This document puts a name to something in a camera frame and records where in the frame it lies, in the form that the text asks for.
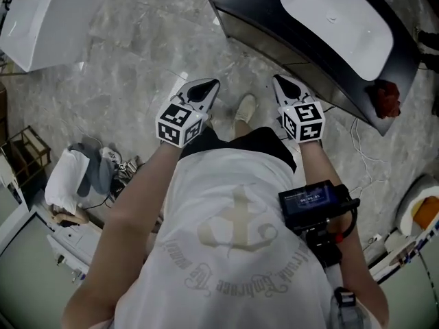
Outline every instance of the white shoe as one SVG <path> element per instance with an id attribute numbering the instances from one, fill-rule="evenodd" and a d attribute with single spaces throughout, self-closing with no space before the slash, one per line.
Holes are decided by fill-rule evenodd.
<path id="1" fill-rule="evenodd" d="M 256 97 L 254 97 L 253 94 L 247 94 L 246 96 L 244 96 L 244 98 L 241 100 L 241 103 L 239 104 L 238 111 L 236 111 L 235 122 L 250 122 L 254 112 L 256 111 L 256 107 Z"/>
<path id="2" fill-rule="evenodd" d="M 120 165 L 122 163 L 122 157 L 116 151 L 113 151 L 107 146 L 102 149 L 102 158 L 107 158 L 116 165 Z"/>

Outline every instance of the hand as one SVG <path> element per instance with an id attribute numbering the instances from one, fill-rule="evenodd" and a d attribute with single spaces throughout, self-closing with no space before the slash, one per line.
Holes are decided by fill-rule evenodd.
<path id="1" fill-rule="evenodd" d="M 52 217 L 52 221 L 54 221 L 54 223 L 56 224 L 60 224 L 62 221 L 64 221 L 66 219 L 67 215 L 65 215 L 64 213 L 58 213 L 56 216 Z"/>

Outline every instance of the black device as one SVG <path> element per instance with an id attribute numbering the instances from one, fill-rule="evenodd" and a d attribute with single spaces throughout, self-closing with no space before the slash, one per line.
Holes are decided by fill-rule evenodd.
<path id="1" fill-rule="evenodd" d="M 337 264 L 342 254 L 337 243 L 346 238 L 357 223 L 359 199 L 351 199 L 344 185 L 334 186 L 329 180 L 279 193 L 285 225 L 297 235 L 305 233 L 308 247 L 325 266 Z M 343 233 L 327 232 L 328 223 L 347 212 L 352 221 Z"/>

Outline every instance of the orange object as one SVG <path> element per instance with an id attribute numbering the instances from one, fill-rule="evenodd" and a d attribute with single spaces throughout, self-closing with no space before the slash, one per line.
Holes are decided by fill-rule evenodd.
<path id="1" fill-rule="evenodd" d="M 427 197 L 420 206 L 413 220 L 426 230 L 439 212 L 439 199 L 435 196 Z"/>

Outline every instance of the white t-shirt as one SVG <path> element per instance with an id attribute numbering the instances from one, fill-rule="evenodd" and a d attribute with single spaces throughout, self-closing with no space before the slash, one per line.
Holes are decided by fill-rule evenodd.
<path id="1" fill-rule="evenodd" d="M 326 328 L 333 290 L 283 223 L 278 158 L 217 149 L 182 159 L 165 219 L 115 328 Z"/>

